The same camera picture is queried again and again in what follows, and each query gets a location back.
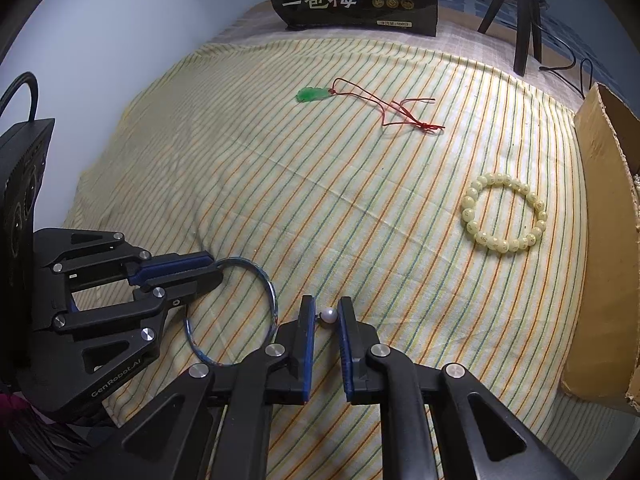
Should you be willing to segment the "brown cardboard box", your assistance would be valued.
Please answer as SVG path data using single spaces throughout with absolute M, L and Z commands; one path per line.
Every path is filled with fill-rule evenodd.
M 639 413 L 639 119 L 604 84 L 575 116 L 586 185 L 587 258 L 561 385 Z

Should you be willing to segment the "yellow striped cloth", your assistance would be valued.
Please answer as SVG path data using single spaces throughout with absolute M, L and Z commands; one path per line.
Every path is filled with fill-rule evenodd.
M 587 255 L 573 115 L 494 68 L 372 39 L 208 44 L 129 104 L 66 226 L 253 260 L 282 320 L 349 296 L 578 477 L 613 465 L 614 415 L 559 388 Z

